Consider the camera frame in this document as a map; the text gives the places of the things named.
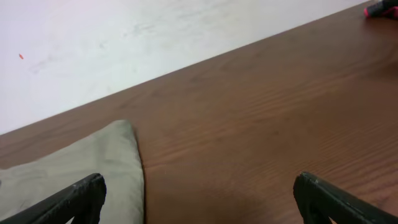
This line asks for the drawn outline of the khaki green shorts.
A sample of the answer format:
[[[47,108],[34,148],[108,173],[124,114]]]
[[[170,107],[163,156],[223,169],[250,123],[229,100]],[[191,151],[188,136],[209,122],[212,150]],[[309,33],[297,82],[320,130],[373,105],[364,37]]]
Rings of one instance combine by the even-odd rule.
[[[106,184],[100,223],[143,223],[144,173],[130,123],[114,121],[34,162],[1,171],[1,219],[9,218],[84,177]]]

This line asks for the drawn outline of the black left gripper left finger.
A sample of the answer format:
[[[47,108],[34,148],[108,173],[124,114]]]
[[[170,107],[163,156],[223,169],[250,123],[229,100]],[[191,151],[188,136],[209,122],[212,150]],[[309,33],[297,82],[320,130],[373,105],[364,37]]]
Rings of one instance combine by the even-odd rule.
[[[94,173],[1,224],[98,224],[105,198],[104,177]]]

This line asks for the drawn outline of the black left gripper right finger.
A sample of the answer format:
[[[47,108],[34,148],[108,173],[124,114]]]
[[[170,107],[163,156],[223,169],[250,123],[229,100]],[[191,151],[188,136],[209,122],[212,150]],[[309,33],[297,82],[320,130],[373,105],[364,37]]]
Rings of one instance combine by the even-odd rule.
[[[397,217],[309,173],[301,172],[293,186],[304,224],[397,224]]]

